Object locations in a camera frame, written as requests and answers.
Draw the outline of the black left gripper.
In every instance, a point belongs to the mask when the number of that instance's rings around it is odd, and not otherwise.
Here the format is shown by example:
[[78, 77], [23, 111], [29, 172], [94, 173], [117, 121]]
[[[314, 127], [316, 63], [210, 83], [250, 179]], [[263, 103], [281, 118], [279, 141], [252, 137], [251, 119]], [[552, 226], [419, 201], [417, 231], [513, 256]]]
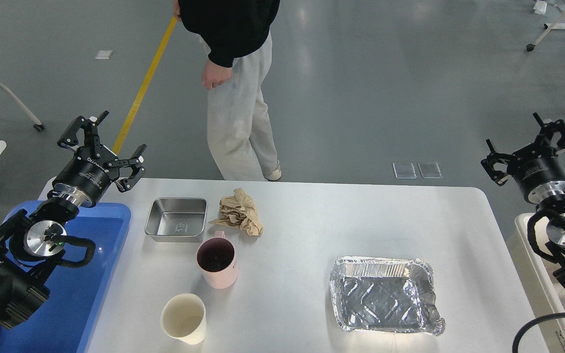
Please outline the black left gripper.
[[147, 145], [140, 145], [127, 159], [106, 161], [101, 168], [91, 158], [99, 160], [108, 155], [108, 149], [100, 141], [98, 127], [108, 116], [105, 110], [98, 117], [78, 116], [65, 129], [57, 141], [61, 148], [70, 149], [80, 158], [72, 159], [53, 181], [53, 197], [68, 200], [75, 206], [93, 207], [100, 201], [111, 183], [119, 192], [133, 189], [146, 172], [143, 152]]

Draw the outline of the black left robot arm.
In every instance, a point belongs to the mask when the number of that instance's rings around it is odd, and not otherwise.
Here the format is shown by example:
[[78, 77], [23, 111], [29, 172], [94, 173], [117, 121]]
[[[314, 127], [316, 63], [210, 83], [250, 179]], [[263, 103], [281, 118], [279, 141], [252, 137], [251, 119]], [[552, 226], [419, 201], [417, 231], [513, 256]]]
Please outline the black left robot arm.
[[96, 243], [66, 233], [81, 208], [96, 206], [111, 185], [132, 190], [146, 172], [140, 145], [121, 159], [101, 143], [98, 128], [108, 111], [75, 118], [58, 139], [74, 152], [56, 176], [52, 189], [31, 214], [20, 209], [0, 225], [0, 324], [10, 329], [27, 321], [48, 299], [45, 286], [56, 267], [89, 264]]

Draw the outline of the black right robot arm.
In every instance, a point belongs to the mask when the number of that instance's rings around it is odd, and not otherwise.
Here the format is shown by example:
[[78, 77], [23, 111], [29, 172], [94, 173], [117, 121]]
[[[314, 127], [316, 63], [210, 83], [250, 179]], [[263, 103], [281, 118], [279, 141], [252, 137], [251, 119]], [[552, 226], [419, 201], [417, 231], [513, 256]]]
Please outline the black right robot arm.
[[513, 179], [525, 201], [536, 206], [527, 223], [527, 242], [536, 255], [559, 266], [553, 277], [565, 289], [565, 170], [558, 161], [565, 153], [565, 122], [533, 116], [540, 127], [533, 143], [500, 153], [487, 139], [489, 154], [481, 166], [496, 185]]

